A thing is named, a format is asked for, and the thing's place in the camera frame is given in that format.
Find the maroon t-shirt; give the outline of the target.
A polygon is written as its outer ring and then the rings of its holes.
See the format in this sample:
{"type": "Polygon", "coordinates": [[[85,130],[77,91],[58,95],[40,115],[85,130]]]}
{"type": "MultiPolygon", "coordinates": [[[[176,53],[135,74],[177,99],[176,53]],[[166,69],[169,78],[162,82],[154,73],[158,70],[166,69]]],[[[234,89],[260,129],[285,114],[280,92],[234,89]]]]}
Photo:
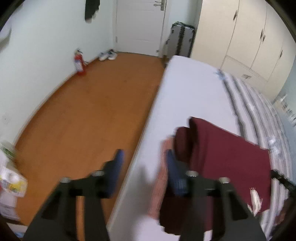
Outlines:
{"type": "Polygon", "coordinates": [[[181,162],[167,174],[167,188],[159,209],[159,224],[164,231],[180,235],[190,199],[186,179],[180,170],[196,171],[217,180],[230,179],[254,215],[271,205],[271,165],[269,152],[201,118],[190,118],[188,127],[176,129],[173,146],[165,152],[181,162]]]}

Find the white detergent bottle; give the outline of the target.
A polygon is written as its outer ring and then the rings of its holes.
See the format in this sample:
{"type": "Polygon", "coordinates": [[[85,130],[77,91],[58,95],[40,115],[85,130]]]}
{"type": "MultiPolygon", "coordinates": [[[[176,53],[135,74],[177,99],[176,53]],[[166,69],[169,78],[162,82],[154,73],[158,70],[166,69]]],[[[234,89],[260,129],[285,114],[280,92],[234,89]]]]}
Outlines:
{"type": "Polygon", "coordinates": [[[19,221],[16,203],[27,191],[28,182],[16,168],[16,150],[9,142],[1,142],[1,215],[19,221]]]}

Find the white nightstand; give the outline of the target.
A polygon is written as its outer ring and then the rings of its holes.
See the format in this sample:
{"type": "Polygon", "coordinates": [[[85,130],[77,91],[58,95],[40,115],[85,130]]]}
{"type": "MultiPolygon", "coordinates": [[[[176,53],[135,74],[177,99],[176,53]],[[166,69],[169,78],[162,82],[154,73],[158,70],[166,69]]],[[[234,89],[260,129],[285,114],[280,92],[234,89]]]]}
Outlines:
{"type": "Polygon", "coordinates": [[[295,128],[295,110],[293,110],[287,102],[287,94],[278,95],[273,103],[274,107],[279,110],[295,128]]]}

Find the folded pink garment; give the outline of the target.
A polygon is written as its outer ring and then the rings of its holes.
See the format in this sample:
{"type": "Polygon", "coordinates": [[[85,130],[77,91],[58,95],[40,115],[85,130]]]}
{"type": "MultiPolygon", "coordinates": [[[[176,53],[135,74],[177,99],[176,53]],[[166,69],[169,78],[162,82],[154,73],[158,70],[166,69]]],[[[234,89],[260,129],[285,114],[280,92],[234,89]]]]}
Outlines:
{"type": "Polygon", "coordinates": [[[148,216],[154,220],[159,219],[159,211],[164,199],[166,187],[168,183],[168,165],[167,152],[172,150],[174,145],[174,138],[168,137],[162,141],[161,154],[159,158],[159,171],[152,191],[151,203],[148,209],[148,216]]]}

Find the striped bed sheet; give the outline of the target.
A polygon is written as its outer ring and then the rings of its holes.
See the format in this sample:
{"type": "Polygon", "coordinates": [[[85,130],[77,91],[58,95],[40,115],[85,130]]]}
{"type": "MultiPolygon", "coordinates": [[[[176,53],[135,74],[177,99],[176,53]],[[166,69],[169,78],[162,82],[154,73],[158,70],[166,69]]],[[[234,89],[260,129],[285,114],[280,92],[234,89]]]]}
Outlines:
{"type": "Polygon", "coordinates": [[[271,102],[250,85],[190,58],[173,57],[162,78],[125,181],[108,222],[111,240],[177,240],[148,216],[161,144],[191,116],[271,151],[271,166],[292,178],[293,161],[271,102]]]}

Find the cream wardrobe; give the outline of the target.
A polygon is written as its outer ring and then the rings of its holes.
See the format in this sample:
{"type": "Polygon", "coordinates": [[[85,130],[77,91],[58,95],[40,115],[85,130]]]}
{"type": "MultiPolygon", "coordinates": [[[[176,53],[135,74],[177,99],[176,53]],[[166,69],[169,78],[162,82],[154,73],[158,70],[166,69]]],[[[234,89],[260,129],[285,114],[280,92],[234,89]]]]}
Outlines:
{"type": "Polygon", "coordinates": [[[274,100],[295,60],[295,41],[266,1],[201,1],[191,58],[232,74],[274,100]]]}

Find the red fire extinguisher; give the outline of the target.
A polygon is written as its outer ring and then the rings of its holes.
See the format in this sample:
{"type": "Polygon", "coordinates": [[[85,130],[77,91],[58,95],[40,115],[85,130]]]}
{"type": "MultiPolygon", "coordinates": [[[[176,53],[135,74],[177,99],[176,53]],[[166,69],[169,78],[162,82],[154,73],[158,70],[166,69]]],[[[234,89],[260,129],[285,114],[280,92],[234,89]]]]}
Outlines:
{"type": "Polygon", "coordinates": [[[76,49],[74,52],[74,65],[78,74],[83,75],[86,73],[86,65],[83,59],[83,53],[80,49],[76,49]]]}

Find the pair of shoes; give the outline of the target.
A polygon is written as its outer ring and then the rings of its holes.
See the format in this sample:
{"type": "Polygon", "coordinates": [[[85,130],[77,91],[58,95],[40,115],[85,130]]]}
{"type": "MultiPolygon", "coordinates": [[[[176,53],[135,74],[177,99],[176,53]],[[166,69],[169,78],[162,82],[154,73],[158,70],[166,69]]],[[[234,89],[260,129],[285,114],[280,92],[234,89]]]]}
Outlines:
{"type": "Polygon", "coordinates": [[[104,60],[115,60],[117,58],[117,52],[114,51],[113,49],[110,49],[106,52],[101,52],[98,56],[99,61],[104,61],[104,60]]]}

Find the dark suitcase by wardrobe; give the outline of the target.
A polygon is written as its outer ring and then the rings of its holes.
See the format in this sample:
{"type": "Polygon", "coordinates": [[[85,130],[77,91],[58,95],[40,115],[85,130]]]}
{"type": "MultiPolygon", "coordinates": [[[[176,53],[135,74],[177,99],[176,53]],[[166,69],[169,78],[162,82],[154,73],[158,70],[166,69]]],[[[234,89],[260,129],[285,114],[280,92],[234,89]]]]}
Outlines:
{"type": "Polygon", "coordinates": [[[166,41],[166,57],[168,59],[175,55],[190,57],[194,37],[194,26],[182,22],[172,24],[169,38],[166,41]]]}

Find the white door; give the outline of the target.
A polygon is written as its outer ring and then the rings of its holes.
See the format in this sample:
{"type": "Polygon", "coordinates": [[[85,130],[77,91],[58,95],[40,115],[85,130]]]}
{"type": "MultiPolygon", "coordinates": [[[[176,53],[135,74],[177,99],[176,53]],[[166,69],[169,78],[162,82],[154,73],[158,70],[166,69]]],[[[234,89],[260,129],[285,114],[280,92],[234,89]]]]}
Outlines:
{"type": "Polygon", "coordinates": [[[166,1],[116,1],[115,44],[119,52],[160,56],[166,1]]]}

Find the black hanging garment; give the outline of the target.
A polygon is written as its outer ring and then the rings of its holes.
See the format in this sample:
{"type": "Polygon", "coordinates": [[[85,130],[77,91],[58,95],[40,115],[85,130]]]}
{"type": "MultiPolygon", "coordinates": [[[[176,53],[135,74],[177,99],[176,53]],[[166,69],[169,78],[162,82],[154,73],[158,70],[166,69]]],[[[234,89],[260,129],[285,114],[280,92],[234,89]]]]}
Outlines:
{"type": "Polygon", "coordinates": [[[100,0],[85,1],[85,20],[90,21],[99,10],[100,0]]]}

